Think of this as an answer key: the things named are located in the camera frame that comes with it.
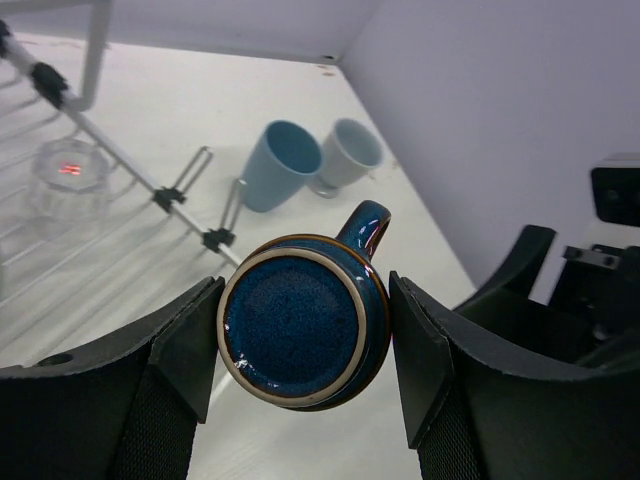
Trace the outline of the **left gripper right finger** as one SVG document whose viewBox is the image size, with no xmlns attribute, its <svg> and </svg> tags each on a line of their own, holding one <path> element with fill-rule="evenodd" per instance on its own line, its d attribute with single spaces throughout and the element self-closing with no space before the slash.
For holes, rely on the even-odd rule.
<svg viewBox="0 0 640 480">
<path fill-rule="evenodd" d="M 635 479 L 639 335 L 575 363 L 527 350 L 389 278 L 407 441 L 425 479 Z"/>
</svg>

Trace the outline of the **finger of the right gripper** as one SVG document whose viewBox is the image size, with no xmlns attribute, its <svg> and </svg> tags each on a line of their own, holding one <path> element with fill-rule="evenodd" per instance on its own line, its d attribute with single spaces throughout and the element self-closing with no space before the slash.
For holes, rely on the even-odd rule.
<svg viewBox="0 0 640 480">
<path fill-rule="evenodd" d="M 595 269 L 567 260 L 551 299 L 530 298 L 555 236 L 547 227 L 523 227 L 502 264 L 455 312 L 527 353 L 592 363 Z"/>
</svg>

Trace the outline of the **light blue cup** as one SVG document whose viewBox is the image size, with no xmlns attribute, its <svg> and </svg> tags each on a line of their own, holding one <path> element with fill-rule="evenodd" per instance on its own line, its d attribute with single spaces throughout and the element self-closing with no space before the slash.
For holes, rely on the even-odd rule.
<svg viewBox="0 0 640 480">
<path fill-rule="evenodd" d="M 271 211 L 294 196 L 323 166 L 315 138 L 300 125 L 276 120 L 255 144 L 241 179 L 244 205 L 254 212 Z"/>
</svg>

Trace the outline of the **white ceramic mug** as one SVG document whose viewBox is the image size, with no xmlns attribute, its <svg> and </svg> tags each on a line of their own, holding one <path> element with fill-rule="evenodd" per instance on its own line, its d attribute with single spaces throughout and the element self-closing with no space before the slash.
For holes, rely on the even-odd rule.
<svg viewBox="0 0 640 480">
<path fill-rule="evenodd" d="M 377 137 L 360 122 L 341 118 L 334 122 L 321 151 L 323 166 L 308 187 L 323 198 L 338 193 L 383 163 L 384 153 Z"/>
</svg>

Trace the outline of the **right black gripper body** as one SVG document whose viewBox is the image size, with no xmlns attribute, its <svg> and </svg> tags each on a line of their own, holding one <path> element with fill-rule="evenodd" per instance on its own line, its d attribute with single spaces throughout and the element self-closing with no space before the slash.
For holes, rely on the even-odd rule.
<svg viewBox="0 0 640 480">
<path fill-rule="evenodd" d="M 639 248 L 567 247 L 548 306 L 554 352 L 569 363 L 639 363 Z"/>
</svg>

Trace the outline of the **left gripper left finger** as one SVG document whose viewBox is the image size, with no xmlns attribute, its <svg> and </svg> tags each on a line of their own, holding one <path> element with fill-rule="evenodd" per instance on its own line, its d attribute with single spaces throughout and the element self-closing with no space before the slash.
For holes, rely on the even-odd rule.
<svg viewBox="0 0 640 480">
<path fill-rule="evenodd" d="M 186 478 L 209 409 L 224 286 L 207 277 L 89 343 L 2 368 L 2 478 Z"/>
</svg>

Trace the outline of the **small clear glass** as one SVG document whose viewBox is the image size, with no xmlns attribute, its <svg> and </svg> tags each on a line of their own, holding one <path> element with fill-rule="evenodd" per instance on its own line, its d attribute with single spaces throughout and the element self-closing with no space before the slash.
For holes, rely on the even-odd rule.
<svg viewBox="0 0 640 480">
<path fill-rule="evenodd" d="M 75 138 L 46 142 L 30 173 L 25 202 L 41 236 L 100 226 L 110 203 L 111 166 L 97 146 Z"/>
</svg>

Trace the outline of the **dark blue ceramic mug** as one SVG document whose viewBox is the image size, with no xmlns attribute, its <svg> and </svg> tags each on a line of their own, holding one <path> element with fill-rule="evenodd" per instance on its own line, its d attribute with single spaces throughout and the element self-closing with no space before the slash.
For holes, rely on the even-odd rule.
<svg viewBox="0 0 640 480">
<path fill-rule="evenodd" d="M 390 224 L 365 200 L 336 237 L 275 238 L 227 282 L 216 317 L 220 357 L 231 377 L 280 408 L 341 406 L 379 372 L 391 340 L 389 295 L 372 257 Z"/>
</svg>

